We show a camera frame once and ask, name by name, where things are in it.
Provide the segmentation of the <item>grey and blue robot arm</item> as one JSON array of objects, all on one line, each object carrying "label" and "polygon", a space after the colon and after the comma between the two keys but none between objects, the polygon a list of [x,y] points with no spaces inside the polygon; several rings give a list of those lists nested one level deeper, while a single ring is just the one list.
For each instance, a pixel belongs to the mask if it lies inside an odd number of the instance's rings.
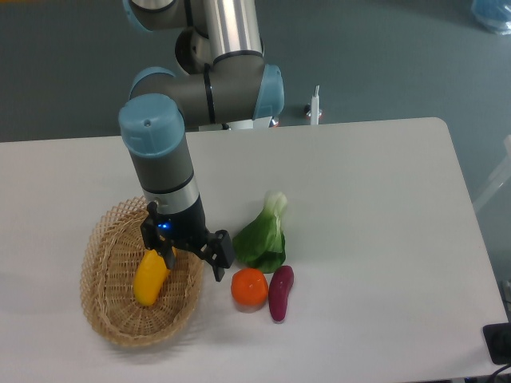
[{"label": "grey and blue robot arm", "polygon": [[208,60],[194,73],[141,71],[118,122],[147,200],[145,247],[168,269],[175,265],[175,250],[190,251],[221,280],[235,252],[227,231],[206,227],[185,132],[277,117],[284,107],[281,71],[264,61],[252,1],[126,1],[123,7],[143,30],[181,28],[208,40]]}]

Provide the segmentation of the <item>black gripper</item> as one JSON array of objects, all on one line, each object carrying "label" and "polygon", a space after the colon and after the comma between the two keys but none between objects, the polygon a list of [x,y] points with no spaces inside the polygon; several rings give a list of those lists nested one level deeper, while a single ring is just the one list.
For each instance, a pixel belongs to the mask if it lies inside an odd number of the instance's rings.
[{"label": "black gripper", "polygon": [[226,230],[208,231],[201,198],[187,209],[164,215],[157,211],[155,201],[146,210],[148,216],[141,224],[145,248],[155,251],[166,268],[172,270],[176,264],[173,247],[190,251],[208,263],[217,282],[220,282],[235,259],[231,236]]}]

